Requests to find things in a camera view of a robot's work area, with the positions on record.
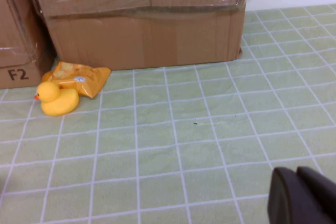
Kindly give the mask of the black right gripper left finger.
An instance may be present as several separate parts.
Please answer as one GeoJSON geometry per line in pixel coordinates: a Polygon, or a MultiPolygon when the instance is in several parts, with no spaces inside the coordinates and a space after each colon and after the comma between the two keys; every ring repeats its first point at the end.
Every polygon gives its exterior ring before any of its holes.
{"type": "Polygon", "coordinates": [[[335,223],[319,205],[296,171],[272,171],[267,213],[270,223],[335,223]]]}

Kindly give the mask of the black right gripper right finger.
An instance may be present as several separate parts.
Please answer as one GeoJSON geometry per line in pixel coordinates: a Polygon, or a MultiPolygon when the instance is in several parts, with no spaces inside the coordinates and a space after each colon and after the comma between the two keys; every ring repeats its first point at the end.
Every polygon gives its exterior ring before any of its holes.
{"type": "Polygon", "coordinates": [[[296,173],[322,209],[329,216],[335,216],[335,183],[310,167],[300,166],[296,173]]]}

